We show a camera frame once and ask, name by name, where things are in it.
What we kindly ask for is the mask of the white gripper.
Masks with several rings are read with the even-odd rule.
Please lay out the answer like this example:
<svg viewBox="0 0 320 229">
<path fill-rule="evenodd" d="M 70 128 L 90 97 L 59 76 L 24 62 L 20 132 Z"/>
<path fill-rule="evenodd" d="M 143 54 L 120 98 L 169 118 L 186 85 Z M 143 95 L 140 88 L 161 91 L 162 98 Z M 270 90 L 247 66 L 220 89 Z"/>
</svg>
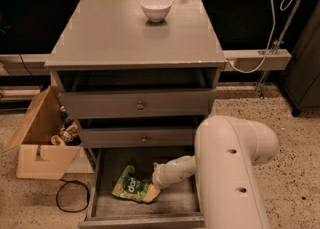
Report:
<svg viewBox="0 0 320 229">
<path fill-rule="evenodd" d="M 152 183 L 148 186 L 143 198 L 144 203 L 151 203 L 160 194 L 160 189 L 165 189 L 187 177 L 183 171 L 183 159 L 174 159 L 167 163 L 153 163 Z"/>
</svg>

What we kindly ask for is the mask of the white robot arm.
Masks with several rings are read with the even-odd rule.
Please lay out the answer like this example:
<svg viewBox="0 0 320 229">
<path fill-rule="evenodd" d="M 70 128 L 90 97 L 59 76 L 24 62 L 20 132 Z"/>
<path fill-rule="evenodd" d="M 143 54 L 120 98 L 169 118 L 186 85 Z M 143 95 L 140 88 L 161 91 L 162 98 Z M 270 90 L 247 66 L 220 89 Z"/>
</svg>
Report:
<svg viewBox="0 0 320 229">
<path fill-rule="evenodd" d="M 211 116 L 196 131 L 194 154 L 156 164 L 152 183 L 165 189 L 195 177 L 206 229 L 271 229 L 253 167 L 278 151 L 267 125 Z"/>
</svg>

